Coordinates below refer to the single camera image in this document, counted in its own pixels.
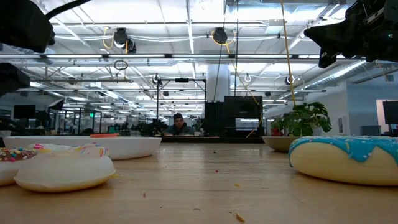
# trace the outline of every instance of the red object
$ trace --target red object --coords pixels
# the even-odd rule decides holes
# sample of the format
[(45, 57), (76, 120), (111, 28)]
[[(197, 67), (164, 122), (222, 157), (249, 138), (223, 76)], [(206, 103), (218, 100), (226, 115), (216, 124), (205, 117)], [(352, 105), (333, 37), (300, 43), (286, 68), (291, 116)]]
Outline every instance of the red object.
[(279, 131), (277, 128), (272, 128), (271, 129), (271, 136), (283, 136), (284, 134), (282, 131)]
[(91, 134), (90, 138), (109, 138), (109, 137), (118, 137), (119, 133), (115, 134)]

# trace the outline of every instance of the green leaves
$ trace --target green leaves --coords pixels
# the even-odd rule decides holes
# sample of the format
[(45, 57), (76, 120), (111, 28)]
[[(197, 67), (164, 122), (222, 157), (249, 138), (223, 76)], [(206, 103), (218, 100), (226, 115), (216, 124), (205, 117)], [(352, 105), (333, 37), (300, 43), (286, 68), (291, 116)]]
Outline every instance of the green leaves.
[(293, 112), (284, 114), (271, 123), (272, 128), (288, 129), (294, 136), (311, 136), (313, 129), (321, 127), (324, 132), (331, 130), (330, 118), (325, 106), (319, 102), (304, 103), (293, 107)]

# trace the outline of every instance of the wall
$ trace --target wall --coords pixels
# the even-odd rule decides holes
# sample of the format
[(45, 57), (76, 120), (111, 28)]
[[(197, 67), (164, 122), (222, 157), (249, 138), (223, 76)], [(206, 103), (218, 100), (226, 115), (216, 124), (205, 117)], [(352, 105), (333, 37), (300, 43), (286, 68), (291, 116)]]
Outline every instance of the wall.
[(44, 110), (46, 106), (59, 98), (51, 95), (38, 95), (35, 92), (28, 92), (28, 96), (21, 96), (19, 93), (8, 93), (0, 98), (0, 106), (13, 108), (14, 105), (35, 104), (36, 110)]
[(349, 126), (351, 135), (360, 135), (361, 126), (380, 125), (376, 100), (398, 99), (398, 86), (348, 85)]
[(337, 87), (326, 88), (326, 93), (310, 93), (305, 97), (305, 102), (320, 102), (328, 110), (331, 131), (328, 133), (320, 131), (322, 136), (342, 135), (342, 133), (339, 133), (339, 118), (343, 120), (343, 134), (350, 134), (346, 82), (339, 83)]

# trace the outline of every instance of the pillar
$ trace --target pillar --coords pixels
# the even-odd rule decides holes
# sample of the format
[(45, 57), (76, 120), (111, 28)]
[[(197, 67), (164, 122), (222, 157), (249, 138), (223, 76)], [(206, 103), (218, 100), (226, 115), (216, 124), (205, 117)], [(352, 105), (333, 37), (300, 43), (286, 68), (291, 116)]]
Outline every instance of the pillar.
[(221, 64), (220, 69), (218, 64), (207, 65), (207, 94), (206, 100), (209, 103), (213, 102), (224, 102), (224, 96), (229, 96), (229, 80), (230, 72), (228, 65)]

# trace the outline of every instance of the blue frosting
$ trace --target blue frosting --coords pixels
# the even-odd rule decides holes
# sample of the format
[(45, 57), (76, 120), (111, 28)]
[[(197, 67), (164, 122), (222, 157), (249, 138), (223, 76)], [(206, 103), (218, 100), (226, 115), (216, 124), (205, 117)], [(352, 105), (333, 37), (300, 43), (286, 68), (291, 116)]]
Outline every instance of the blue frosting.
[(290, 155), (293, 150), (308, 142), (319, 142), (325, 144), (332, 144), (347, 153), (350, 159), (358, 162), (365, 162), (371, 156), (373, 149), (377, 146), (390, 154), (398, 165), (398, 138), (379, 137), (379, 136), (308, 136), (301, 137), (290, 145), (289, 148), (289, 163)]

